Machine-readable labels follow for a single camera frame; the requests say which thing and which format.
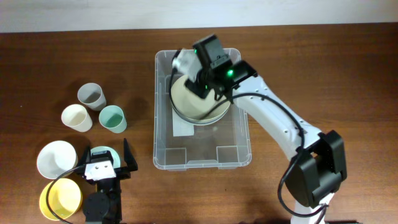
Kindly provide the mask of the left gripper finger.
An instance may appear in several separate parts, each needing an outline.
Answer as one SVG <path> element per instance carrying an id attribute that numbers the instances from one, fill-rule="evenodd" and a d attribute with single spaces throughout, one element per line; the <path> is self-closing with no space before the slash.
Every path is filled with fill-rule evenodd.
<path id="1" fill-rule="evenodd" d="M 124 161 L 127 165 L 127 169 L 129 172 L 137 171 L 138 170 L 138 165 L 137 162 L 132 155 L 132 152 L 130 150 L 128 141 L 126 138 L 124 138 Z"/>
<path id="2" fill-rule="evenodd" d="M 90 147 L 87 147 L 84 150 L 83 155 L 78 160 L 78 164 L 76 165 L 77 169 L 82 170 L 83 168 L 85 168 L 87 163 L 90 163 L 90 161 L 91 161 L 91 149 Z"/>

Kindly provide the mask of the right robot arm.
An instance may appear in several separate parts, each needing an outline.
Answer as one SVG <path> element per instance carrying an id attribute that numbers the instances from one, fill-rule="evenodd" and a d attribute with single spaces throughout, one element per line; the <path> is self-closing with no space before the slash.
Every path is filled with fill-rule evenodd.
<path id="1" fill-rule="evenodd" d="M 216 35 L 181 50 L 173 60 L 187 75 L 185 86 L 204 99 L 213 91 L 219 105 L 235 104 L 252 116 L 280 146 L 289 160 L 277 196 L 291 223 L 324 223 L 326 210 L 347 178 L 343 138 L 312 126 L 266 85 L 246 61 L 233 62 Z"/>

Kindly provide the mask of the grey plastic cup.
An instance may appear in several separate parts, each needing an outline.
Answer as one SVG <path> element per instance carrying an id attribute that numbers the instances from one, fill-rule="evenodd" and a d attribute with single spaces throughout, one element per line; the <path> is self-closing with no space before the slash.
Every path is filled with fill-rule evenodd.
<path id="1" fill-rule="evenodd" d="M 77 93 L 78 100 L 94 111 L 101 111 L 106 106 L 102 88 L 96 83 L 86 83 Z"/>

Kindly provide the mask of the cream large bowl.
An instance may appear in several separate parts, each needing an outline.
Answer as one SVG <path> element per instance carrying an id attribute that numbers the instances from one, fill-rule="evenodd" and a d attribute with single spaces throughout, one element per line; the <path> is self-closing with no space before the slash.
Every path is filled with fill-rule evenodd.
<path id="1" fill-rule="evenodd" d="M 176 109 L 175 105 L 172 104 L 173 110 L 186 122 L 191 123 L 193 125 L 199 125 L 199 126 L 206 126 L 209 124 L 213 124 L 217 121 L 219 121 L 229 110 L 229 107 L 231 106 L 231 103 L 223 103 L 221 106 L 217 107 L 214 111 L 212 111 L 208 116 L 206 116 L 204 119 L 193 119 L 193 118 L 188 118 L 185 115 L 183 115 L 178 109 Z"/>
<path id="2" fill-rule="evenodd" d="M 186 75 L 175 75 L 172 80 L 171 94 L 176 107 L 189 118 L 199 117 L 215 104 L 215 91 L 211 90 L 205 99 L 192 93 L 186 86 Z"/>

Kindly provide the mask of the dark blue large bowl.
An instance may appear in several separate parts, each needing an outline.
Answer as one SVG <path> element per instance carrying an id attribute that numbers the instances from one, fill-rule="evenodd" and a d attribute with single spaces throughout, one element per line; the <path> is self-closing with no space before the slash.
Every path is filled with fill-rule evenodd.
<path id="1" fill-rule="evenodd" d="M 231 103 L 230 102 L 224 102 L 220 105 L 218 103 L 221 103 L 220 101 L 216 101 L 214 105 L 212 105 L 207 111 L 204 113 L 200 114 L 199 117 L 195 118 L 189 118 L 188 116 L 185 116 L 175 105 L 175 103 L 172 103 L 172 108 L 173 111 L 184 121 L 191 123 L 193 125 L 198 125 L 198 126 L 206 126 L 213 124 L 217 121 L 219 121 L 229 110 Z"/>

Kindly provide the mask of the cream plastic cup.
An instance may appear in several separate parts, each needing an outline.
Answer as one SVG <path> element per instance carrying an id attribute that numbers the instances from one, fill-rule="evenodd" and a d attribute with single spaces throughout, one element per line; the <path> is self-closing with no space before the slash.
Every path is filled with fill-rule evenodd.
<path id="1" fill-rule="evenodd" d="M 61 119 L 65 126 L 82 133 L 90 130 L 93 125 L 86 108 L 79 104 L 67 106 L 62 112 Z"/>

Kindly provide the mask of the clear plastic storage bin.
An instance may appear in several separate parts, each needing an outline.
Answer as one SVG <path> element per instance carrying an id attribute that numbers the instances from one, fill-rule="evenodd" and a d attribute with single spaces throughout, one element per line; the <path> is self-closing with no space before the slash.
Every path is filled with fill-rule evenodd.
<path id="1" fill-rule="evenodd" d="M 161 170 L 187 170 L 217 167 L 235 169 L 252 160 L 247 113 L 231 105 L 217 122 L 194 125 L 193 136 L 173 137 L 169 83 L 174 75 L 174 50 L 155 55 L 155 109 L 153 163 Z"/>

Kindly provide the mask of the mint green small bowl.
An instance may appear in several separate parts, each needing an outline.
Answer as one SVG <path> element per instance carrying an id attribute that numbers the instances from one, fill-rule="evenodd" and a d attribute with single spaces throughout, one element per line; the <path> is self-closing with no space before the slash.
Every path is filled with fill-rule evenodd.
<path id="1" fill-rule="evenodd" d="M 100 155 L 104 154 L 106 151 L 109 151 L 113 158 L 113 168 L 117 169 L 121 166 L 121 160 L 119 154 L 111 147 L 108 146 L 98 146 L 91 149 L 91 155 Z"/>

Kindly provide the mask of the mint green plastic cup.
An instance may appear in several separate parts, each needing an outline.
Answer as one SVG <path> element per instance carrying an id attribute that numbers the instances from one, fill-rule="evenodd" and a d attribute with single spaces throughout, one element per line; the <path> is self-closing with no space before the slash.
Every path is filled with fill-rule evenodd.
<path id="1" fill-rule="evenodd" d="M 116 134 L 124 132 L 127 128 L 124 112 L 116 105 L 103 108 L 99 114 L 99 122 L 104 128 Z"/>

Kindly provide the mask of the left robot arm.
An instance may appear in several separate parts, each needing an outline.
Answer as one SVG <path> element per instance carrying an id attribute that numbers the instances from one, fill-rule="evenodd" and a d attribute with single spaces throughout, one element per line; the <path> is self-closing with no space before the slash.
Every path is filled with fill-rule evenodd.
<path id="1" fill-rule="evenodd" d="M 83 202 L 85 223 L 122 221 L 120 182 L 130 179 L 131 172 L 138 170 L 126 139 L 123 140 L 123 158 L 126 163 L 124 167 L 118 153 L 110 147 L 87 147 L 79 158 L 75 173 L 96 187 L 96 191 Z"/>

